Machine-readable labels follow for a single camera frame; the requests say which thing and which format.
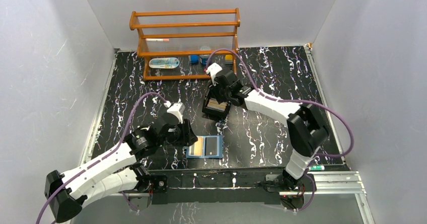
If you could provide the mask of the orange credit card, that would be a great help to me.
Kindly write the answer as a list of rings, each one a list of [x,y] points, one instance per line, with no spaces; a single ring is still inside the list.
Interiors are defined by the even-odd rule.
[[[193,145],[192,154],[194,156],[202,156],[203,155],[203,147],[204,147],[203,137],[198,137],[197,141]]]

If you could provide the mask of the blue card holder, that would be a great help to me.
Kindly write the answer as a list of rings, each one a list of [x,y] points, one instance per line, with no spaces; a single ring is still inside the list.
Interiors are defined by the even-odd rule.
[[[188,159],[221,159],[223,137],[221,135],[198,136],[197,141],[186,148]]]

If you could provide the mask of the black card tray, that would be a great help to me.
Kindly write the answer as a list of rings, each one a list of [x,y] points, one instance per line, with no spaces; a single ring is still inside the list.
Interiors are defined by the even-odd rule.
[[[214,95],[213,85],[209,85],[208,92],[203,100],[202,113],[204,118],[211,120],[226,119],[231,108],[230,102],[219,103]]]

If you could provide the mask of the black VIP credit card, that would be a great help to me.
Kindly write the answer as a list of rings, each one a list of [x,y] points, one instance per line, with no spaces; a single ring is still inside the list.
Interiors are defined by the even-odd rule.
[[[205,156],[216,156],[218,153],[218,139],[216,137],[205,138]]]

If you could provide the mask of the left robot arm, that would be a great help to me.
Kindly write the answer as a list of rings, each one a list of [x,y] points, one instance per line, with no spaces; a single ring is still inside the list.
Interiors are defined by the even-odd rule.
[[[191,146],[198,137],[188,119],[165,113],[154,123],[135,128],[118,144],[72,170],[47,174],[43,210],[50,208],[56,223],[77,216],[90,203],[110,194],[135,189],[144,192],[150,178],[137,164],[165,145]]]

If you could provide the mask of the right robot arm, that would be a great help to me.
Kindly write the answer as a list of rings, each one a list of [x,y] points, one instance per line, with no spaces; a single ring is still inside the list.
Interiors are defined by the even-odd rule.
[[[207,104],[211,100],[231,104],[268,116],[287,127],[293,152],[284,169],[283,183],[290,191],[298,190],[320,145],[329,137],[329,128],[320,111],[313,103],[287,102],[245,86],[232,70],[216,63],[205,72],[211,78]]]

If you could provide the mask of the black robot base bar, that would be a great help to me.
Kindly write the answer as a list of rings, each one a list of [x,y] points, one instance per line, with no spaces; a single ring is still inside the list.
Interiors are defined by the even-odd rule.
[[[298,184],[301,190],[278,187],[283,171],[283,167],[151,170],[152,175],[167,177],[166,192],[154,194],[153,202],[281,204],[284,197],[301,196],[313,189],[307,177]]]

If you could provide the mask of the yellow and grey sponge block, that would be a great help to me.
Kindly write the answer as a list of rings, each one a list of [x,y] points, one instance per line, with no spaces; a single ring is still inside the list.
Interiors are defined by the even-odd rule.
[[[225,63],[224,65],[233,65],[234,57],[231,54],[225,55]]]

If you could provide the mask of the blue lidded jar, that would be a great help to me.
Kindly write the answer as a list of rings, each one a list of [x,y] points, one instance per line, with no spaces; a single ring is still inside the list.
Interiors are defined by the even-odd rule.
[[[200,51],[207,51],[207,54],[200,54],[199,55],[199,62],[200,64],[202,64],[203,66],[206,66],[206,62],[211,54],[211,48],[208,46],[203,46],[200,48]]]

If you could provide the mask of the small blue box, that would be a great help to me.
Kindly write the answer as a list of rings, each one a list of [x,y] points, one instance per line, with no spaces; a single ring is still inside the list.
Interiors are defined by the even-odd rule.
[[[189,63],[191,65],[199,64],[199,56],[198,55],[190,55],[188,58],[189,58]]]

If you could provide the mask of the toothbrush blister pack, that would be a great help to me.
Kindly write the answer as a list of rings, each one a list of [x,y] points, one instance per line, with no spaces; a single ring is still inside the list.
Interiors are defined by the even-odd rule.
[[[153,58],[149,61],[150,68],[156,69],[174,69],[180,64],[180,60],[175,57]]]

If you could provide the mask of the white and orange tube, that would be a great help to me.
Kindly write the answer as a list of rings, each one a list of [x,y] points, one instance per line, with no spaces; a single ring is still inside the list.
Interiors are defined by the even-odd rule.
[[[168,38],[146,38],[144,39],[146,42],[169,42]]]

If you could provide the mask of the green and white marker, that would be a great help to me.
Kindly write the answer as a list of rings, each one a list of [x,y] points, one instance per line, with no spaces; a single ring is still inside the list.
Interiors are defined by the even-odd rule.
[[[323,165],[313,165],[309,167],[309,171],[324,171],[325,166]]]

